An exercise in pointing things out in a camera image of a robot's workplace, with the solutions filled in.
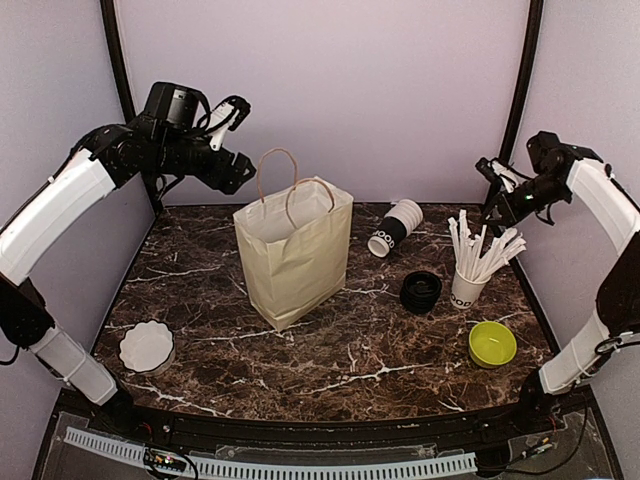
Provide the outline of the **cream paper bag with handles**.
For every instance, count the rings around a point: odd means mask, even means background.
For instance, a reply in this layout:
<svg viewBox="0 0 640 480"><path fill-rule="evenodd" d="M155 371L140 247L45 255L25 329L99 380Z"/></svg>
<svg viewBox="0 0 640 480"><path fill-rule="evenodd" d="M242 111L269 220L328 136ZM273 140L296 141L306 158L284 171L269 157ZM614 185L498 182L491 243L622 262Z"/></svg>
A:
<svg viewBox="0 0 640 480"><path fill-rule="evenodd" d="M289 328L342 289L354 197L319 177L266 195L233 214L249 300L277 331Z"/></svg>

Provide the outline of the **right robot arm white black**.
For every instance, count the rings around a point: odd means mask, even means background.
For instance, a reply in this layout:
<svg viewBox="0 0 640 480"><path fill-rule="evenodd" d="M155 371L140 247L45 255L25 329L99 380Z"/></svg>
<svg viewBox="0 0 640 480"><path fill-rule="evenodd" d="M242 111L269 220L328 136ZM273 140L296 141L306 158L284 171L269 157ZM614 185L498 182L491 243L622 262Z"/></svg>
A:
<svg viewBox="0 0 640 480"><path fill-rule="evenodd" d="M549 361L531 374L521 390L528 396L510 413L521 434L534 432L549 416L544 398L562 395L592 378L614 352L639 339L639 206L617 182L612 168L592 149L564 144L550 132L527 145L535 172L528 177L498 160L480 159L475 168L496 188L483 211L483 222L509 230L529 215L547 225L553 204L578 199L606 233L609 242L573 243L586 274L601 255L613 263L592 303L583 309L581 329Z"/></svg>

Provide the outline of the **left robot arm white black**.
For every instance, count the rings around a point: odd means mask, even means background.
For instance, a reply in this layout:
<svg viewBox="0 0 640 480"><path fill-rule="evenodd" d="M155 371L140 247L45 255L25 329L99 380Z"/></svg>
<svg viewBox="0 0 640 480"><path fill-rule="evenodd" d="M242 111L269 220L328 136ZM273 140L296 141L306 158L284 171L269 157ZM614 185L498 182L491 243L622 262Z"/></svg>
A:
<svg viewBox="0 0 640 480"><path fill-rule="evenodd" d="M204 136L153 141L124 125L86 135L63 169L1 230L1 330L95 405L120 436L141 427L140 412L124 399L112 374L25 292L43 255L85 212L142 174L193 176L232 195L256 173L251 160Z"/></svg>

